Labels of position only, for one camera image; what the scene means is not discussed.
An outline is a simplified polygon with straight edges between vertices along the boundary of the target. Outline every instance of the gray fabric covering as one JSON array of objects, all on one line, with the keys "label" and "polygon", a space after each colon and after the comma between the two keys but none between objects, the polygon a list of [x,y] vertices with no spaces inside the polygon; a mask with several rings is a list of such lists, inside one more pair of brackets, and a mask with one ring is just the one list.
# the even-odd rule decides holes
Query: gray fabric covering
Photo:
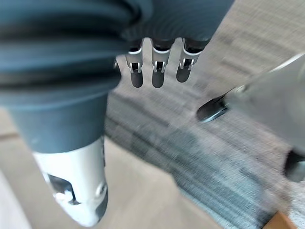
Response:
[{"label": "gray fabric covering", "polygon": [[226,229],[262,228],[277,210],[305,228],[305,182],[282,175],[288,144],[236,111],[208,124],[195,119],[211,98],[304,52],[304,12],[303,0],[237,0],[186,83],[175,78],[176,41],[161,89],[151,84],[146,40],[142,88],[132,87],[124,58],[118,60],[122,81],[109,97],[107,135],[172,173]]}]

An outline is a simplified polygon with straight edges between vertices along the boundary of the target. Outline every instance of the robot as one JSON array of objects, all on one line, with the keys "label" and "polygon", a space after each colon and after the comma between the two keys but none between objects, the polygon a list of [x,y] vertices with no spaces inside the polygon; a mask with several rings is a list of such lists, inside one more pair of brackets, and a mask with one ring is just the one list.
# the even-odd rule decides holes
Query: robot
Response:
[{"label": "robot", "polygon": [[[152,41],[152,84],[166,77],[171,46],[183,38],[177,83],[185,82],[234,0],[3,0],[0,105],[33,151],[55,200],[85,227],[108,202],[104,119],[125,55],[135,88],[143,84],[142,41]],[[208,122],[229,108],[271,127],[294,149],[285,174],[305,174],[305,56],[199,108]]]}]

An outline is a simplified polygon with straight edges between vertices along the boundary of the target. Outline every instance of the floor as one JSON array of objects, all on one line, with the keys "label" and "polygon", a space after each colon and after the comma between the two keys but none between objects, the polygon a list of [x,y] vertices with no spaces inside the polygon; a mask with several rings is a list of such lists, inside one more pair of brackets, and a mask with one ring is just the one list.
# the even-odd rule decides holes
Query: floor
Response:
[{"label": "floor", "polygon": [[119,58],[122,81],[109,98],[107,135],[171,173],[224,228],[262,228],[278,209],[305,228],[305,184],[282,173],[287,143],[236,111],[208,124],[195,119],[205,102],[304,52],[304,12],[304,0],[236,0],[185,83],[176,80],[176,40],[160,89],[151,83],[146,40],[142,88],[132,87]]}]

